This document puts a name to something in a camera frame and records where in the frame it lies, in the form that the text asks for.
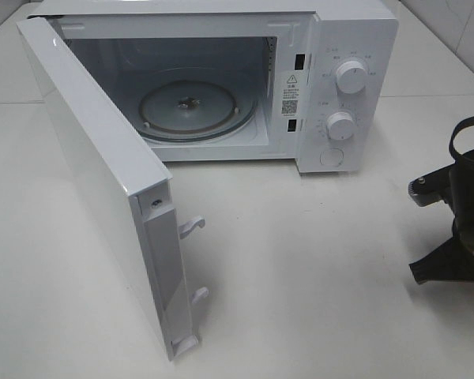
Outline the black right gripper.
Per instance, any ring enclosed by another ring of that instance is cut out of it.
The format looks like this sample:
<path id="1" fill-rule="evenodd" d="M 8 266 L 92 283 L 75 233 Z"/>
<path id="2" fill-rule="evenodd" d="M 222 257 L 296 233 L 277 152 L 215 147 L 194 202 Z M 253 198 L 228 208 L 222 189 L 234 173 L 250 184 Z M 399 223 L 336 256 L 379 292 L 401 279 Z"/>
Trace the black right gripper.
<path id="1" fill-rule="evenodd" d="M 456 220 L 452 222 L 451 231 L 451 238 L 409 265 L 417 284 L 429 281 L 474 284 L 474 242 L 463 236 Z"/>

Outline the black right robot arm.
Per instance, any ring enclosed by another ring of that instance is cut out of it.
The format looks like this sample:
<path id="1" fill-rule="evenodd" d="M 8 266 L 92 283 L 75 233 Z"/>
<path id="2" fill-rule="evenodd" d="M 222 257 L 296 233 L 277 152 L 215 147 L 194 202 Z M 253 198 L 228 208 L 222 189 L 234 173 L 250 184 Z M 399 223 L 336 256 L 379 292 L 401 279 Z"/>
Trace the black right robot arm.
<path id="1" fill-rule="evenodd" d="M 444 201 L 454 215 L 452 237 L 409 265 L 414 280 L 474 283 L 474 149 L 411 181 L 408 194 L 420 207 Z"/>

